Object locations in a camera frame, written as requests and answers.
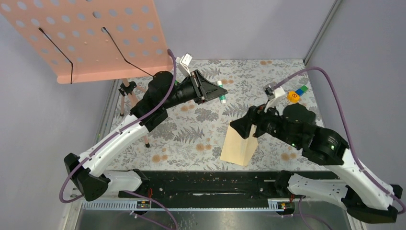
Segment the white green glue stick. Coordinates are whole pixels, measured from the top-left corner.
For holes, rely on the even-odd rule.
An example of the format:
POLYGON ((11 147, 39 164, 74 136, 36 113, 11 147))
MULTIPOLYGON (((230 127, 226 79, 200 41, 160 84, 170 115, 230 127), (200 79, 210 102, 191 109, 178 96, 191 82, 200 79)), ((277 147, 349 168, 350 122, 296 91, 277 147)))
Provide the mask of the white green glue stick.
MULTIPOLYGON (((224 88, 224 87, 223 87, 223 83, 222 83, 221 80, 217 81, 217 82, 216 82, 216 85, 217 85, 218 87, 222 88, 222 89, 224 88)), ((220 103, 221 103, 221 104, 225 104, 225 103, 226 103, 226 93, 222 92, 222 94, 219 96, 219 100, 220 100, 220 103)))

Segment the cream envelope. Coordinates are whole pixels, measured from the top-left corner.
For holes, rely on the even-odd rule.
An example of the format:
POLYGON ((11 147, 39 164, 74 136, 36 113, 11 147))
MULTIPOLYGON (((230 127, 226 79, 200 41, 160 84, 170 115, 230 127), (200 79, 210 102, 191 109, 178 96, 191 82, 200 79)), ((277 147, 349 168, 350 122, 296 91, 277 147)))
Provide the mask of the cream envelope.
POLYGON ((240 166, 248 166, 249 161, 258 147, 258 141, 252 135, 256 131, 256 126, 252 126, 249 137, 243 139, 230 125, 227 132, 220 155, 220 160, 234 163, 240 166))

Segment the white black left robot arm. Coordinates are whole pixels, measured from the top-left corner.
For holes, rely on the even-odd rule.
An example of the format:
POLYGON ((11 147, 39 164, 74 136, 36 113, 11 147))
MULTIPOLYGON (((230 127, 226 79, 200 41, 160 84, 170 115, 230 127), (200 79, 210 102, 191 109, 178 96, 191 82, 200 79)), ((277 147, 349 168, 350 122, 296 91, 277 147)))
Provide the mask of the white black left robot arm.
POLYGON ((146 136, 168 118, 167 110, 188 101, 203 104, 220 98, 228 91, 207 80, 198 70, 176 82, 169 71, 160 71, 148 83, 144 96, 110 134, 80 155, 64 158, 68 179, 86 201, 94 201, 106 192, 131 191, 142 197, 148 183, 135 172, 114 172, 108 165, 128 146, 146 136))

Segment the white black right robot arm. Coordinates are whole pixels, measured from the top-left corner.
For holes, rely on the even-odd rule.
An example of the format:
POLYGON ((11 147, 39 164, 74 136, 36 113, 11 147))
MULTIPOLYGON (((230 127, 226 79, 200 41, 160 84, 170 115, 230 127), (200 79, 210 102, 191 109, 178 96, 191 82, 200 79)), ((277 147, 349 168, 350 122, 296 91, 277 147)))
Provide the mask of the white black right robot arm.
POLYGON ((348 142, 336 131, 316 125, 316 115, 295 103, 279 113, 275 108, 252 106, 230 126, 244 139, 269 134, 300 150, 309 161, 324 166, 342 184, 309 179, 281 171, 274 182, 278 196, 310 196, 344 209, 350 216, 369 224, 394 223, 399 214, 393 206, 403 189, 378 179, 357 163, 348 142))

